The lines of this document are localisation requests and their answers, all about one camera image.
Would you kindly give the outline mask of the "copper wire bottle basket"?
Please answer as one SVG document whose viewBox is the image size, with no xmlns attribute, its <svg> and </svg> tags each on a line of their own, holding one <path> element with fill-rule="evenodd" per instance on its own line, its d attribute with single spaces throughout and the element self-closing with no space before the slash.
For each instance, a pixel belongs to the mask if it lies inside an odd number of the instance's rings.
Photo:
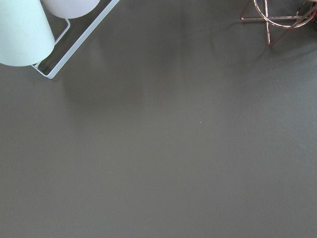
<svg viewBox="0 0 317 238">
<path fill-rule="evenodd" d="M 247 10 L 253 7 L 258 16 L 246 17 Z M 243 22 L 264 22 L 266 30 L 266 42 L 269 46 L 275 45 L 277 42 L 285 38 L 290 32 L 301 28 L 308 23 L 316 23 L 317 21 L 317 2 L 315 0 L 304 0 L 294 15 L 286 16 L 270 16 L 268 1 L 263 1 L 263 9 L 257 0 L 249 0 L 242 10 L 239 19 Z M 271 38 L 270 27 L 284 29 L 285 31 L 276 39 Z"/>
</svg>

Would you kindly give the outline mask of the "pale pink cup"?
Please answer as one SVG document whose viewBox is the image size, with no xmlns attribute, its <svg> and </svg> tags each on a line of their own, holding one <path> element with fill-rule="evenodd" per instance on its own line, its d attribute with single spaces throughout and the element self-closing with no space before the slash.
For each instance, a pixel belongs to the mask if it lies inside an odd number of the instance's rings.
<svg viewBox="0 0 317 238">
<path fill-rule="evenodd" d="M 100 0 L 43 0 L 42 3 L 51 14 L 73 19 L 90 13 Z"/>
</svg>

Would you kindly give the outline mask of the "mint green cup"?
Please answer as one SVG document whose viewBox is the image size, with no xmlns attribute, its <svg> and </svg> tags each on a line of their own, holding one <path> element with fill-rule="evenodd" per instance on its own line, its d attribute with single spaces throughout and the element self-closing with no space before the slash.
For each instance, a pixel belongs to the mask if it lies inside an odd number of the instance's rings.
<svg viewBox="0 0 317 238">
<path fill-rule="evenodd" d="M 0 2 L 0 62 L 28 66 L 48 57 L 55 39 L 39 0 Z"/>
</svg>

